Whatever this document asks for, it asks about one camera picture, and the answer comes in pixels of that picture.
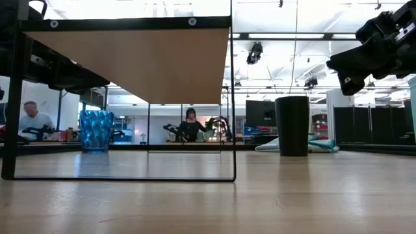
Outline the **wooden tray board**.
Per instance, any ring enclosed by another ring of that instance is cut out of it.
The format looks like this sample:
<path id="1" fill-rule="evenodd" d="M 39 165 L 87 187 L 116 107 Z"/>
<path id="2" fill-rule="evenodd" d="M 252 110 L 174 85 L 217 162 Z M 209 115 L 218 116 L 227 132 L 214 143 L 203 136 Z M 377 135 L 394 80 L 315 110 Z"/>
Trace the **wooden tray board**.
<path id="1" fill-rule="evenodd" d="M 14 179 L 23 71 L 33 39 L 150 104 L 220 104 L 231 16 L 16 20 L 1 177 Z"/>

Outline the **blue faceted plastic cup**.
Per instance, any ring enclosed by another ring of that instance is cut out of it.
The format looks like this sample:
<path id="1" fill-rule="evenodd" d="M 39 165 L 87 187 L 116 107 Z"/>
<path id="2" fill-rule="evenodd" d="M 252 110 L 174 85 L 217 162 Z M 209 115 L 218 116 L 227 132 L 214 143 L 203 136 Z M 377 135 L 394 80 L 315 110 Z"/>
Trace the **blue faceted plastic cup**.
<path id="1" fill-rule="evenodd" d="M 107 153 L 114 114 L 106 110 L 82 110 L 79 120 L 82 152 Z"/>

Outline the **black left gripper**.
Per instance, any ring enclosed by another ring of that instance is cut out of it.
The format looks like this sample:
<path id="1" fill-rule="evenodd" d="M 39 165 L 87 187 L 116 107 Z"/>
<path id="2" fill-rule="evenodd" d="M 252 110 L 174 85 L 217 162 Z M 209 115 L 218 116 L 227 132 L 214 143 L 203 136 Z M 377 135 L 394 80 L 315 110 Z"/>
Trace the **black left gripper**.
<path id="1" fill-rule="evenodd" d="M 29 81 L 48 85 L 53 90 L 65 90 L 79 95 L 91 88 L 110 84 L 104 77 L 78 66 L 29 36 L 25 37 L 25 42 L 25 75 Z"/>

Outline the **light blue cloth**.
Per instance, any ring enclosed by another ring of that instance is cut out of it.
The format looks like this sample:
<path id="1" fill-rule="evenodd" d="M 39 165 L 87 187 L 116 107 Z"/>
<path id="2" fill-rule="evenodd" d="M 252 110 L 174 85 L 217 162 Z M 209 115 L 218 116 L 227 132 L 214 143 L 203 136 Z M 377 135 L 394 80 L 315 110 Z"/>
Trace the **light blue cloth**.
<path id="1" fill-rule="evenodd" d="M 257 146 L 255 151 L 263 152 L 279 152 L 279 138 L 275 138 L 270 142 Z M 316 136 L 308 136 L 308 152 L 309 153 L 336 153 L 339 151 L 339 146 L 335 144 L 332 139 L 319 140 Z"/>

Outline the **black aluminium rig frame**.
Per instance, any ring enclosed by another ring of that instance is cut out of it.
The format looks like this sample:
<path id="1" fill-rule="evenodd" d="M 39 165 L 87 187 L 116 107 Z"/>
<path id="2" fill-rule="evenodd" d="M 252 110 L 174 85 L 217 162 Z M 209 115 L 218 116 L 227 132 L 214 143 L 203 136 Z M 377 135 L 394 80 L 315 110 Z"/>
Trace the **black aluminium rig frame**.
<path id="1" fill-rule="evenodd" d="M 416 146 L 381 145 L 381 144 L 339 144 L 341 151 L 381 153 L 391 155 L 416 156 Z M 110 145 L 110 150 L 122 151 L 232 151 L 232 145 Z M 38 155 L 47 153 L 64 153 L 81 151 L 79 144 L 32 144 L 17 147 L 17 155 Z"/>

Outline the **tall black tumbler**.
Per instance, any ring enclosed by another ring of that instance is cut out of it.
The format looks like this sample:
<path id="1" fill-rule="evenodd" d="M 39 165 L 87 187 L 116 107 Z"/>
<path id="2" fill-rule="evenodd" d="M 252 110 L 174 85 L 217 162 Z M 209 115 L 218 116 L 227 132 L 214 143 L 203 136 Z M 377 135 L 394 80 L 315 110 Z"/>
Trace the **tall black tumbler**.
<path id="1" fill-rule="evenodd" d="M 287 96 L 275 100 L 279 152 L 286 157 L 307 157 L 309 98 Z"/>

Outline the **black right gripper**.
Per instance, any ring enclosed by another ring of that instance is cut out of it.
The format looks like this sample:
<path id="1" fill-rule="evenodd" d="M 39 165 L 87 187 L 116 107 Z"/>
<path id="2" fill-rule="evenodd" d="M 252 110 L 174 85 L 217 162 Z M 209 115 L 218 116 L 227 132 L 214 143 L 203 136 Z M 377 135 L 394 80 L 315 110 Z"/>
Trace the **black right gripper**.
<path id="1" fill-rule="evenodd" d="M 341 92 L 353 96 L 372 75 L 403 78 L 416 73 L 416 0 L 383 11 L 356 31 L 361 46 L 332 55 L 327 67 L 337 72 Z"/>

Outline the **black partition panels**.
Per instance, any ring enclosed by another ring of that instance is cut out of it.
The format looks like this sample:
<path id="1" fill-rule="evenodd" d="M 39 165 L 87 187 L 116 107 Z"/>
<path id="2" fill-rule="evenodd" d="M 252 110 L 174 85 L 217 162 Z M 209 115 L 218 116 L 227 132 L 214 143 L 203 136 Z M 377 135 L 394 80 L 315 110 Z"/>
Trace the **black partition panels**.
<path id="1" fill-rule="evenodd" d="M 416 144 L 410 101 L 392 106 L 349 106 L 333 109 L 338 144 Z"/>

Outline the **black monitor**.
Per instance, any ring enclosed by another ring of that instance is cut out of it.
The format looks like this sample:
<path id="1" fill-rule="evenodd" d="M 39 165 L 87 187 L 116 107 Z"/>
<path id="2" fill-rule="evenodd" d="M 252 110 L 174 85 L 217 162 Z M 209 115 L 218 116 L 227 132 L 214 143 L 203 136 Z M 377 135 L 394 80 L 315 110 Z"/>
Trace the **black monitor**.
<path id="1" fill-rule="evenodd" d="M 276 127 L 275 103 L 246 100 L 246 125 L 248 127 Z"/>

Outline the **person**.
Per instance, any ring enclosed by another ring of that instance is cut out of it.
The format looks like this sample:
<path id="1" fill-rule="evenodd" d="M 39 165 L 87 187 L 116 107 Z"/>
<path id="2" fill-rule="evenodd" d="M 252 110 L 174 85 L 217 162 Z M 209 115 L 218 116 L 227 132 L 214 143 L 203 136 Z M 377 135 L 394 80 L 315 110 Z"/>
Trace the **person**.
<path id="1" fill-rule="evenodd" d="M 200 131 L 206 133 L 207 129 L 197 121 L 195 109 L 187 109 L 185 120 L 179 125 L 178 134 L 184 137 L 187 142 L 195 142 Z"/>
<path id="2" fill-rule="evenodd" d="M 19 121 L 19 136 L 29 140 L 38 140 L 37 134 L 25 133 L 28 128 L 41 129 L 46 131 L 55 130 L 55 125 L 48 113 L 40 112 L 34 101 L 28 101 L 23 104 L 26 113 Z"/>

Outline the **white pillar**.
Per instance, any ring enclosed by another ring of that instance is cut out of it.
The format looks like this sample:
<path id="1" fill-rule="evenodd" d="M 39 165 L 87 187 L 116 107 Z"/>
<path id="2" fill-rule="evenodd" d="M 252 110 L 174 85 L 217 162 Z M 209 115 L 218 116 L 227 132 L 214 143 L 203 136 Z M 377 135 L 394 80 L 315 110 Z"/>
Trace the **white pillar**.
<path id="1" fill-rule="evenodd" d="M 341 89 L 326 92 L 326 109 L 328 121 L 328 138 L 335 140 L 335 107 L 351 107 L 354 105 L 354 96 L 344 96 Z"/>

